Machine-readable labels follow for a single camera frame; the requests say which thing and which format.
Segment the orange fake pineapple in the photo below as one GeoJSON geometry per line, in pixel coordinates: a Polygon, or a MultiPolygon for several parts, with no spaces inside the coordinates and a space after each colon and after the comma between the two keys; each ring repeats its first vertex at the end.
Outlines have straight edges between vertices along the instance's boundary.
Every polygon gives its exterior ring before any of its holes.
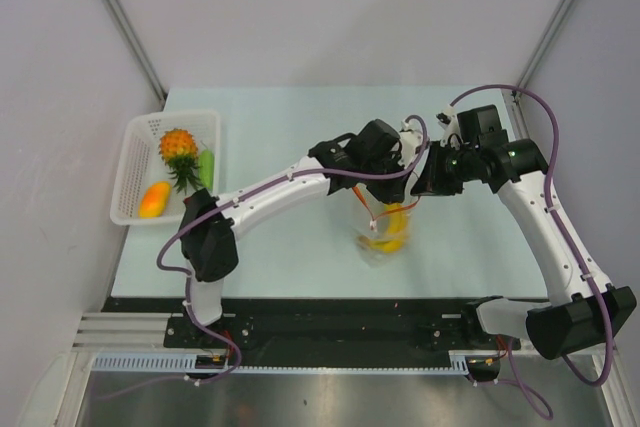
{"type": "Polygon", "coordinates": [[[198,175],[198,147],[193,135],[185,129],[166,131],[159,141],[159,154],[168,168],[177,192],[186,192],[188,187],[202,187],[198,175]]]}

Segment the yellow fake banana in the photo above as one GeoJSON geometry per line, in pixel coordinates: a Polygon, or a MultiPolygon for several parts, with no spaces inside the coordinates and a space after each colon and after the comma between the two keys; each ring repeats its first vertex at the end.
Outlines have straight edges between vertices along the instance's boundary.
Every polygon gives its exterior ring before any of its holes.
{"type": "Polygon", "coordinates": [[[383,211],[370,222],[371,233],[358,235],[357,244],[375,254],[400,251],[409,240],[410,214],[415,206],[415,203],[385,205],[383,211]]]}

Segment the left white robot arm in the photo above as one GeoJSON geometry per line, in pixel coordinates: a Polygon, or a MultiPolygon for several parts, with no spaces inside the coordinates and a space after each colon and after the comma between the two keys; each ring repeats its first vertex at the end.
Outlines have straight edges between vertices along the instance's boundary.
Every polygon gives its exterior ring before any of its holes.
{"type": "Polygon", "coordinates": [[[359,184],[383,204],[402,202],[424,140],[424,133],[409,125],[396,130],[375,119],[357,134],[316,144],[261,183],[221,196],[204,189],[191,195],[180,225],[180,250],[189,271],[187,336],[202,347],[219,339],[224,279],[238,266],[237,243],[252,228],[296,205],[359,184]]]}

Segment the orange fake mango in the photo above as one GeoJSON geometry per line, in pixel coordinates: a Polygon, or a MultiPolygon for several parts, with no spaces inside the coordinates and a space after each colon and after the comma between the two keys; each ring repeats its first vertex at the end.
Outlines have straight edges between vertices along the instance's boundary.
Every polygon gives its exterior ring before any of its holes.
{"type": "Polygon", "coordinates": [[[139,208],[140,218],[155,218],[163,214],[171,194],[171,186],[166,181],[156,182],[145,192],[139,208]]]}

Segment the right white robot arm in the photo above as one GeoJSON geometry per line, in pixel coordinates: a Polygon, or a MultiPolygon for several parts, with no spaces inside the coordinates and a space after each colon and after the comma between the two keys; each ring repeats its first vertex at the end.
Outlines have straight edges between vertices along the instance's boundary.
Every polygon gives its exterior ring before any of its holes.
{"type": "Polygon", "coordinates": [[[437,116],[444,130],[431,144],[414,196],[453,196],[466,182],[489,186],[521,229],[541,270],[547,303],[490,297],[461,323],[463,340],[484,348],[497,334],[530,341],[548,360],[604,343],[637,306],[631,288],[616,287],[578,238],[557,198],[537,144],[511,140],[493,105],[437,116]]]}

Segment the clear zip top bag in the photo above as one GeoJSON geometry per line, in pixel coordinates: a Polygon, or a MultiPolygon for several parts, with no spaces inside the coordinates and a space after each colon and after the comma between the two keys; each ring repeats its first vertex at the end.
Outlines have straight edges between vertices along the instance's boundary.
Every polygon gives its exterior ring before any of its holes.
{"type": "Polygon", "coordinates": [[[350,231],[360,257],[371,268],[391,261],[408,245],[411,238],[411,216],[419,198],[407,195],[403,202],[385,204],[365,187],[351,189],[350,231]]]}

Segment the green fake pepper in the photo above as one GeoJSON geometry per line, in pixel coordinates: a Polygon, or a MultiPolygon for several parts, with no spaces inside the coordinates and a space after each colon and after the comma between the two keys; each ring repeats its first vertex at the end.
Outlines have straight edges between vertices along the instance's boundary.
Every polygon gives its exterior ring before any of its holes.
{"type": "Polygon", "coordinates": [[[198,158],[199,178],[203,187],[211,191],[214,184],[215,156],[206,144],[202,147],[198,158]]]}

